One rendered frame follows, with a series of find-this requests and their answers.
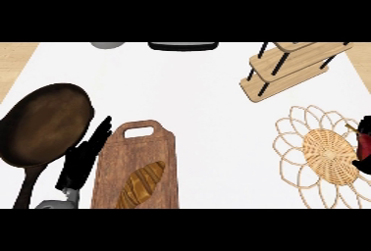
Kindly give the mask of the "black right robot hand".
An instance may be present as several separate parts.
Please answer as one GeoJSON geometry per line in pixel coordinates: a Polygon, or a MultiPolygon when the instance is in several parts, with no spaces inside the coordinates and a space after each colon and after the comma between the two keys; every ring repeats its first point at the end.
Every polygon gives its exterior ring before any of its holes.
{"type": "Polygon", "coordinates": [[[365,116],[358,126],[358,159],[352,162],[356,169],[371,175],[371,116],[365,116]]]}

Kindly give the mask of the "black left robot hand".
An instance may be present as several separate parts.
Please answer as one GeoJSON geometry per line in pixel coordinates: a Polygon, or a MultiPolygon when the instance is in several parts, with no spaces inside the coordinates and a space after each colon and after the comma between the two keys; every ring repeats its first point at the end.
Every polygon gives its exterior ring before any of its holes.
{"type": "Polygon", "coordinates": [[[111,117],[99,124],[87,141],[65,152],[64,169],[55,185],[58,190],[71,188],[80,190],[87,181],[96,158],[111,136],[111,117]]]}

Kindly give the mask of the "red pear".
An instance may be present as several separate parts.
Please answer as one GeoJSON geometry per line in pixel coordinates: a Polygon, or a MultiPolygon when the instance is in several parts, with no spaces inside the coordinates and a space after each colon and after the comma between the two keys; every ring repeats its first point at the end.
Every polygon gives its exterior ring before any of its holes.
{"type": "Polygon", "coordinates": [[[371,155],[371,126],[359,125],[356,132],[358,149],[356,156],[364,160],[371,155]]]}

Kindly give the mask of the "woven wicker placemat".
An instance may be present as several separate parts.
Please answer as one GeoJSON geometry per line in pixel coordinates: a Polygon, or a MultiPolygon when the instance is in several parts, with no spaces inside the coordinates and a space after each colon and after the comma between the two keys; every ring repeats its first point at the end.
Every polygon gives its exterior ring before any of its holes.
{"type": "Polygon", "coordinates": [[[297,189],[308,208],[371,209],[371,175],[352,162],[359,122],[318,106],[293,106],[275,122],[272,149],[281,180],[297,189]]]}

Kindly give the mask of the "wooden tiered shelf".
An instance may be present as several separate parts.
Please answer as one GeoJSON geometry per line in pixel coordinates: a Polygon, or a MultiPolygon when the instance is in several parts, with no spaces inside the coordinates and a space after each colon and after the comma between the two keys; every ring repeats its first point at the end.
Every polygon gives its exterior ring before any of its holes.
{"type": "Polygon", "coordinates": [[[352,42],[275,42],[250,58],[251,70],[241,80],[253,102],[274,96],[328,70],[336,55],[353,47],[352,42]]]}

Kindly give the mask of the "brown wooden cutting board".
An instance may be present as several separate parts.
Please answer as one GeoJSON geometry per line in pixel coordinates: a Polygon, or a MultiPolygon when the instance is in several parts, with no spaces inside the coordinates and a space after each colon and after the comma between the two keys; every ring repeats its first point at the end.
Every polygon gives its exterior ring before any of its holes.
{"type": "Polygon", "coordinates": [[[176,137],[152,120],[123,124],[107,141],[92,208],[179,208],[176,137]]]}

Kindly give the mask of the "dark brown frying pan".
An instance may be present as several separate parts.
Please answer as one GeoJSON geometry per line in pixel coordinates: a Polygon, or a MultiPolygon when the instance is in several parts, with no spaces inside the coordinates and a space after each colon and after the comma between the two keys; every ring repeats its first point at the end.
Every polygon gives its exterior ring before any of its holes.
{"type": "Polygon", "coordinates": [[[0,120],[0,159],[25,170],[15,209],[28,209],[47,164],[84,137],[95,108],[84,89],[55,83],[30,93],[0,120]]]}

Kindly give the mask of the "brown baguette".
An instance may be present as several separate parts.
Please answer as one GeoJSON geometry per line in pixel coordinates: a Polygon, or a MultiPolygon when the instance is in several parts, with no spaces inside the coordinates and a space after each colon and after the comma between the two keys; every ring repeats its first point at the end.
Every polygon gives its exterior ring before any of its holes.
{"type": "Polygon", "coordinates": [[[133,209],[151,198],[166,170],[163,161],[148,164],[129,176],[120,191],[115,207],[133,209]]]}

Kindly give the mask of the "grey round bowl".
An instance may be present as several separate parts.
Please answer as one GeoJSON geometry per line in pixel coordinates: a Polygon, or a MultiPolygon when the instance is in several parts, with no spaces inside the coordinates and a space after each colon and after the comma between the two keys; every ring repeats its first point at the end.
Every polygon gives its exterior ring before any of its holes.
{"type": "Polygon", "coordinates": [[[99,49],[112,49],[124,44],[124,42],[90,42],[92,45],[99,49]]]}

